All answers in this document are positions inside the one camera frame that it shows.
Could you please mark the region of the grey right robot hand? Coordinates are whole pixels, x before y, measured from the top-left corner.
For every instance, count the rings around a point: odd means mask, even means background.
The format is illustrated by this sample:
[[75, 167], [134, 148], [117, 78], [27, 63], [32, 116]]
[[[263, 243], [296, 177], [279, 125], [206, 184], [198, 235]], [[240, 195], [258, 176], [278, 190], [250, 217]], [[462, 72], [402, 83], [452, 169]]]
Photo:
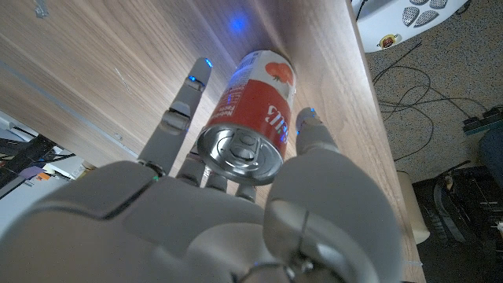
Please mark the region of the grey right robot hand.
[[382, 189], [312, 108], [289, 62], [247, 55], [175, 177], [210, 78], [196, 61], [136, 161], [35, 202], [1, 239], [4, 282], [398, 282], [401, 232]]

